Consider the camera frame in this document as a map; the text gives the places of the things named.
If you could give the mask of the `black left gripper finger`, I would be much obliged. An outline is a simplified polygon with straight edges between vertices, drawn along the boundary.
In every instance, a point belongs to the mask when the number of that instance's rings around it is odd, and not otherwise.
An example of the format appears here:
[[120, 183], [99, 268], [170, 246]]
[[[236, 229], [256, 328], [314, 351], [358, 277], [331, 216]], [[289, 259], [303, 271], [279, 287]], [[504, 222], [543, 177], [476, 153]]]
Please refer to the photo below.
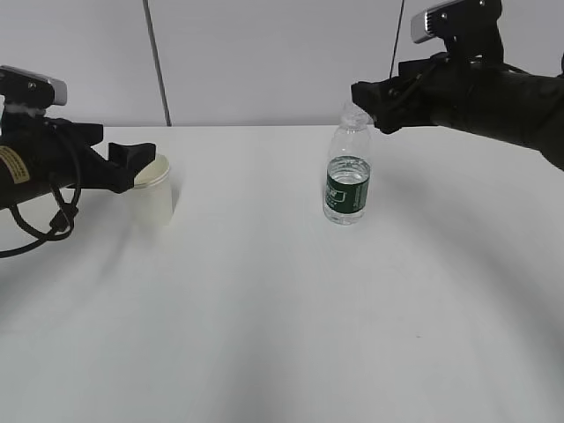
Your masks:
[[98, 123], [54, 119], [52, 129], [57, 142], [66, 149], [90, 149], [100, 144], [104, 138], [104, 127]]
[[148, 167], [156, 157], [156, 145], [108, 144], [108, 159], [101, 170], [99, 187], [122, 194], [134, 187], [136, 176]]

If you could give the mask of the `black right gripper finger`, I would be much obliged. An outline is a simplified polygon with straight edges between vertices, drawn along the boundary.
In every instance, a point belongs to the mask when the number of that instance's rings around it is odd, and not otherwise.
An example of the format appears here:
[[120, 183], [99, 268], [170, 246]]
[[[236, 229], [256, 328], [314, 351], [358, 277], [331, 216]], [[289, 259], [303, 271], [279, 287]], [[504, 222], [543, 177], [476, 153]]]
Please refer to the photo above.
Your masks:
[[421, 78], [429, 71], [434, 70], [449, 61], [447, 52], [436, 53], [427, 59], [404, 61], [398, 64], [398, 76], [400, 78]]
[[423, 112], [419, 100], [413, 96], [412, 83], [401, 78], [354, 83], [351, 95], [353, 104], [368, 114], [385, 135], [423, 125]]

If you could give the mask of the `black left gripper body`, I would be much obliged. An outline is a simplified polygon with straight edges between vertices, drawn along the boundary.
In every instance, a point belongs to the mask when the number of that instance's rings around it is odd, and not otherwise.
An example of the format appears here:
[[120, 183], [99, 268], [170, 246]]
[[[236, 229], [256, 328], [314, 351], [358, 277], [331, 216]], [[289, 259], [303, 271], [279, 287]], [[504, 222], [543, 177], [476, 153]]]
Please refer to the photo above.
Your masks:
[[105, 159], [93, 148], [63, 148], [55, 137], [51, 118], [7, 116], [1, 122], [1, 192], [46, 194], [49, 181], [61, 188], [81, 183], [100, 189]]

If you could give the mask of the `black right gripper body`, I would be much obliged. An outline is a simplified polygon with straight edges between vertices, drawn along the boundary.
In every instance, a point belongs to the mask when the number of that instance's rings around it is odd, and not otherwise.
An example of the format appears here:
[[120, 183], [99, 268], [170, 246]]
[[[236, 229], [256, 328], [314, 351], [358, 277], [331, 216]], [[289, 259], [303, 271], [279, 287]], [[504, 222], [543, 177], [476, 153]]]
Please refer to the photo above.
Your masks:
[[489, 69], [482, 61], [449, 61], [421, 78], [401, 78], [412, 83], [413, 96], [419, 100], [423, 125], [447, 128], [487, 128], [486, 101], [479, 97]]

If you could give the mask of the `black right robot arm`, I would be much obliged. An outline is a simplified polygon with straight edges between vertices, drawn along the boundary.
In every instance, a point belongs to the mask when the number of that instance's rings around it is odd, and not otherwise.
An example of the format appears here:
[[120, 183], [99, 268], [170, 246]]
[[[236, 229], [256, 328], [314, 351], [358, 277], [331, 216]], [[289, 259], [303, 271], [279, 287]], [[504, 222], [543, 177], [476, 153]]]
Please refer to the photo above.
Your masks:
[[401, 62], [395, 77], [351, 86], [352, 102], [390, 135], [439, 126], [539, 152], [563, 167], [563, 77], [445, 52]]

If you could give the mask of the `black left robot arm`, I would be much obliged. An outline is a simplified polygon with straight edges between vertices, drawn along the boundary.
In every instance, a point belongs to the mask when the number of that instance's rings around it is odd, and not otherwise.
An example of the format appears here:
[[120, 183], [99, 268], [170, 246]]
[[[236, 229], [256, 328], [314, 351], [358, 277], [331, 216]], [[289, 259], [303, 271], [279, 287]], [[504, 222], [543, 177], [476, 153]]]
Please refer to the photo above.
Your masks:
[[108, 144], [106, 158], [93, 148], [103, 141], [98, 123], [5, 115], [1, 119], [1, 208], [60, 188], [104, 189], [122, 194], [156, 157], [156, 145]]

